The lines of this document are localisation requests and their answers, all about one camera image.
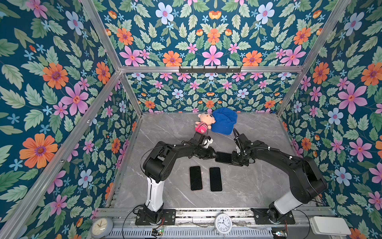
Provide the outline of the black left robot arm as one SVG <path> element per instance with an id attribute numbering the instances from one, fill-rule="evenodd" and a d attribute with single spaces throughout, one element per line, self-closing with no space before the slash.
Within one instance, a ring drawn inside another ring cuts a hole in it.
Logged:
<path id="1" fill-rule="evenodd" d="M 175 162 L 182 157 L 197 157 L 208 160 L 216 158 L 216 152 L 211 147 L 213 139 L 205 134 L 196 132 L 190 140 L 181 143 L 165 143 L 159 141 L 149 150 L 149 155 L 141 164 L 141 171 L 147 179 L 147 197 L 138 211 L 138 217 L 151 225 L 164 221 L 164 183 L 170 176 Z"/>

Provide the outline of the purple-edged smartphone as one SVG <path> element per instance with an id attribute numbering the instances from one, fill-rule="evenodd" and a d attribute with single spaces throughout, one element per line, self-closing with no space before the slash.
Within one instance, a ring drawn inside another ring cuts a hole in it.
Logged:
<path id="1" fill-rule="evenodd" d="M 202 171 L 200 166 L 190 167 L 190 189 L 198 191 L 203 189 Z"/>

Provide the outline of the blue-edged smartphone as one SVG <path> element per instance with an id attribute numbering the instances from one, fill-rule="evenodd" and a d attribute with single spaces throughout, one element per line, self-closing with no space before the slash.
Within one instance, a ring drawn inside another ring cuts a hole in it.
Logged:
<path id="1" fill-rule="evenodd" d="M 222 191 L 222 178 L 221 170 L 219 167 L 211 167 L 209 169 L 210 174 L 210 190 L 211 192 L 221 192 Z"/>

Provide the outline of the silver-edged black smartphone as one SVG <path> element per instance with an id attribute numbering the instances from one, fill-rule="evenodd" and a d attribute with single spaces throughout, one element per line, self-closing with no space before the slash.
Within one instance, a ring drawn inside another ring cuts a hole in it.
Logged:
<path id="1" fill-rule="evenodd" d="M 217 152 L 215 161 L 218 163 L 223 163 L 223 164 L 233 164 L 232 160 L 232 154 L 231 153 L 226 153 L 226 152 Z"/>

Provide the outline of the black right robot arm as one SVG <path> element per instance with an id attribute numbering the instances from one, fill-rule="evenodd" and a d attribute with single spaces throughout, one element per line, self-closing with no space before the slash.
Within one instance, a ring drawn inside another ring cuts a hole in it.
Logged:
<path id="1" fill-rule="evenodd" d="M 262 141 L 250 141 L 233 129 L 236 151 L 231 161 L 235 166 L 249 166 L 256 160 L 271 164 L 288 175 L 289 190 L 269 205 L 266 217 L 273 224 L 280 223 L 289 212 L 312 201 L 328 185 L 311 157 L 298 157 L 268 146 Z"/>

